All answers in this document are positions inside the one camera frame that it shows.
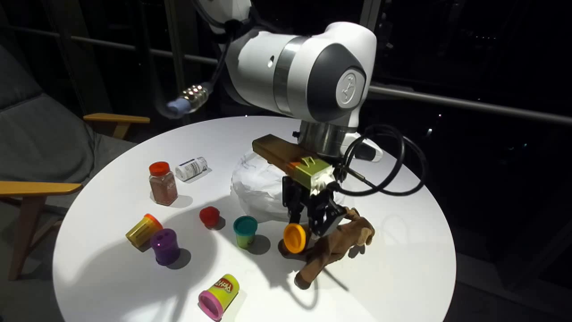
spice jar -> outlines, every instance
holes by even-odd
[[[158,203],[170,205],[177,198],[176,176],[165,160],[158,160],[149,166],[151,189]]]

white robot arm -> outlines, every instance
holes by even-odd
[[[224,31],[233,19],[249,21],[251,0],[197,0],[195,5],[213,31]],[[340,157],[358,137],[376,47],[376,33],[349,21],[308,37],[252,28],[224,49],[227,89],[238,101],[303,119],[299,142],[319,155]],[[210,90],[211,83],[190,87],[167,112],[194,112]]]

chair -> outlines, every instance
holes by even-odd
[[[86,123],[115,124],[111,135]],[[0,44],[0,198],[17,200],[20,216],[9,278],[22,275],[27,253],[52,230],[36,228],[47,198],[77,192],[90,176],[133,146],[122,140],[147,115],[88,114],[77,117],[43,92],[36,80]]]

red cup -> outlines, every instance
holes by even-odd
[[[201,221],[202,221],[208,228],[217,226],[219,219],[220,219],[220,210],[219,210],[217,207],[210,205],[210,207],[204,207],[204,208],[201,210]]]

red lid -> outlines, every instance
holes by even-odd
[[[217,207],[204,207],[201,210],[201,219],[208,228],[217,226],[219,219],[220,219],[220,210]]]
[[[165,173],[170,171],[170,166],[168,166],[167,160],[158,160],[158,162],[154,162],[154,164],[149,166],[149,171],[151,171],[152,174],[165,174]]]

